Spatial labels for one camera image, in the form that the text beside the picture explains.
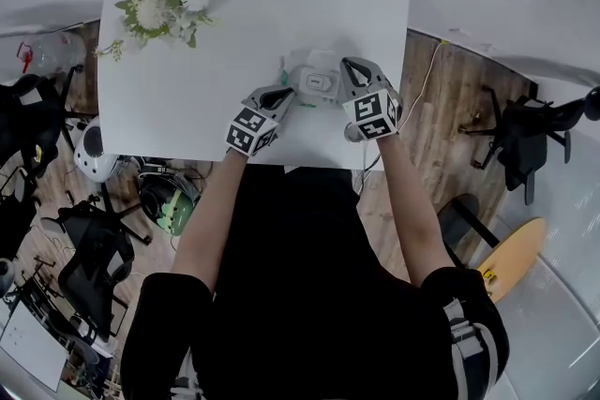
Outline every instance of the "white cable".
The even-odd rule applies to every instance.
[[[409,113],[406,116],[406,118],[404,119],[404,122],[402,122],[402,124],[400,125],[399,129],[397,130],[398,132],[400,132],[402,130],[402,128],[406,125],[406,123],[409,121],[409,119],[411,118],[411,113],[413,113],[413,109],[414,106],[416,105],[416,103],[421,99],[421,97],[423,96],[423,94],[425,93],[425,87],[428,84],[428,80],[429,80],[429,74],[431,74],[431,69],[433,68],[433,62],[435,61],[435,57],[438,54],[438,50],[440,49],[440,47],[447,43],[445,40],[442,40],[438,46],[435,48],[435,50],[433,51],[433,55],[431,55],[431,62],[429,63],[429,68],[427,69],[427,74],[425,74],[425,79],[423,80],[423,87],[421,88],[421,93],[417,96],[417,98],[414,100],[414,102],[412,103],[411,107],[409,108]],[[377,154],[377,156],[375,157],[375,160],[373,160],[373,162],[367,167],[367,143],[364,143],[364,150],[363,150],[363,171],[361,172],[361,186],[360,189],[358,191],[358,195],[361,196],[363,193],[363,189],[365,188],[365,180],[369,177],[369,175],[371,174],[371,169],[373,167],[375,167],[375,164],[377,162],[379,162],[379,159],[381,158],[381,154]]]

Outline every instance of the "wooden floor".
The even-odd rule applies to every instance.
[[[85,26],[80,34],[91,52],[98,42],[98,24]],[[438,44],[439,40],[415,32],[409,32],[407,36],[400,92],[404,115],[421,92],[431,56]],[[529,81],[506,67],[457,46],[443,44],[433,64],[425,93],[416,104],[410,121],[402,129],[401,138],[422,175],[436,209],[443,207],[454,196],[470,192],[479,199],[479,216],[487,223],[503,196],[503,169],[496,161],[492,161],[485,171],[470,167],[474,158],[483,158],[489,139],[472,139],[458,133],[458,126],[469,124],[477,114],[483,119],[480,128],[493,126],[491,103],[488,95],[481,91],[483,84],[496,89],[502,105],[509,98],[517,99],[520,95],[527,94],[530,85]],[[85,72],[74,79],[67,103],[74,111],[98,111],[96,62],[92,55],[88,55]],[[46,235],[39,227],[39,219],[42,216],[56,216],[58,208],[70,206],[66,189],[72,192],[75,201],[85,200],[91,193],[98,192],[97,185],[86,179],[80,171],[73,169],[71,152],[62,138],[58,146],[59,157],[38,181],[37,195],[42,206],[34,227],[22,243],[16,262],[17,272],[22,271],[25,276],[29,276],[35,268],[35,255],[56,261],[55,267],[42,269],[56,289],[55,278],[71,258],[72,245],[66,236],[58,238],[53,234]],[[10,173],[20,162],[20,156],[14,156],[2,172]],[[176,160],[172,165],[188,169],[191,177],[197,176],[192,169],[205,174],[210,167],[207,162]],[[137,202],[135,175],[136,169],[131,164],[118,177],[108,182],[116,210]],[[408,279],[392,219],[387,184],[382,173],[373,172],[368,177],[359,213],[382,265],[396,276]],[[120,348],[127,336],[144,277],[154,272],[168,271],[177,247],[177,238],[160,230],[141,211],[128,217],[126,223],[141,235],[153,235],[154,240],[149,246],[134,242],[136,259],[133,273],[115,292],[129,303],[129,310],[117,335]],[[471,234],[461,241],[458,248],[460,257],[466,259],[471,255],[476,245],[475,240]],[[56,303],[66,315],[70,315],[72,310],[66,302],[56,299]],[[117,351],[117,357],[120,357],[120,351]]]

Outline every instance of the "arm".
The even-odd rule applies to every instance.
[[[208,181],[181,236],[171,268],[203,281],[211,293],[232,222],[237,189],[248,158],[231,149]]]
[[[419,172],[398,135],[377,139],[392,203],[400,248],[411,282],[420,287],[441,267],[454,267],[442,240],[440,223]]]

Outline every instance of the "red object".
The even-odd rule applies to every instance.
[[[23,47],[26,47],[29,50],[23,52],[23,54],[21,56],[21,49]],[[22,73],[24,74],[27,71],[27,68],[29,68],[29,64],[31,64],[31,61],[34,58],[34,51],[32,50],[30,45],[27,45],[27,44],[21,42],[21,44],[19,45],[19,49],[17,50],[17,57],[19,57],[25,63],[25,65],[22,68]]]

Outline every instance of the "black t-shirt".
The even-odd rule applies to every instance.
[[[170,398],[189,349],[208,400],[454,399],[443,307],[455,298],[491,330],[503,371],[508,341],[481,275],[444,268],[420,289],[393,277],[356,196],[325,172],[270,185],[280,202],[267,210],[272,196],[242,183],[215,298],[195,277],[145,279],[123,353],[127,400]]]

